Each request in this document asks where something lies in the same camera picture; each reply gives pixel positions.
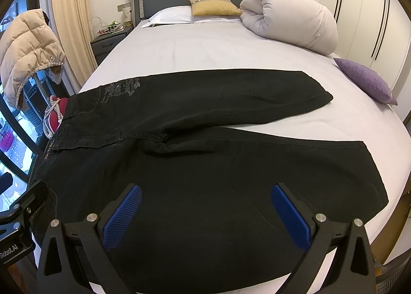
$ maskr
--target wall switch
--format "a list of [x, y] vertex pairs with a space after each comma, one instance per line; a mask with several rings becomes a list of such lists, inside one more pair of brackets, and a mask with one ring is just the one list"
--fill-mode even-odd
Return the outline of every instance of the wall switch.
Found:
[[131, 7], [131, 3], [124, 3], [117, 6], [117, 11], [122, 12], [124, 8]]

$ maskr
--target yellow cushion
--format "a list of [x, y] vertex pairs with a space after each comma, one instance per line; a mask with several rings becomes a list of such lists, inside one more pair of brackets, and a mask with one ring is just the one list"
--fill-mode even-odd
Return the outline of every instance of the yellow cushion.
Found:
[[240, 15], [238, 9], [231, 0], [189, 0], [191, 3], [191, 14], [193, 16], [204, 15]]

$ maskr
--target mattress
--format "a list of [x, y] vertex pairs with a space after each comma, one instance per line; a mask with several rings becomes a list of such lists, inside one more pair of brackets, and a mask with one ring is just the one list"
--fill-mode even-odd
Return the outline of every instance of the mattress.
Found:
[[[140, 28], [142, 24], [113, 49], [82, 92], [121, 79], [169, 72], [230, 68], [301, 70], [333, 95], [329, 104], [269, 124], [232, 128], [299, 139], [363, 141], [389, 199], [388, 205], [365, 225], [369, 240], [376, 238], [394, 211], [411, 169], [410, 136], [389, 105], [368, 97], [340, 71], [331, 56], [262, 38], [240, 23], [173, 24], [144, 29]], [[334, 253], [327, 255], [309, 293], [321, 287]], [[286, 277], [231, 293], [272, 294]]]

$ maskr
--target purple cushion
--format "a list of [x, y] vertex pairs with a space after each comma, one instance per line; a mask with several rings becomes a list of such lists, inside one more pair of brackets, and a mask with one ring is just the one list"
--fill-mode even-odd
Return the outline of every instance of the purple cushion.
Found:
[[371, 98], [380, 103], [398, 105], [388, 84], [375, 71], [346, 59], [334, 58], [334, 61]]

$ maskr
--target silver bolt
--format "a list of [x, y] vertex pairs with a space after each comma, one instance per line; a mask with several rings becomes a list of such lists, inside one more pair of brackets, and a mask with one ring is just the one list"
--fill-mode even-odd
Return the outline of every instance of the silver bolt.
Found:
[[355, 224], [356, 226], [362, 226], [362, 220], [360, 220], [360, 219], [355, 219], [355, 220], [354, 220], [354, 224]]
[[88, 222], [94, 222], [95, 220], [97, 220], [98, 216], [96, 213], [91, 213], [89, 215], [87, 215], [87, 221]]
[[50, 222], [50, 226], [52, 227], [57, 227], [60, 224], [60, 221], [57, 219], [54, 219]]
[[322, 213], [316, 214], [315, 218], [317, 219], [318, 222], [325, 222], [325, 220], [327, 220], [327, 217]]

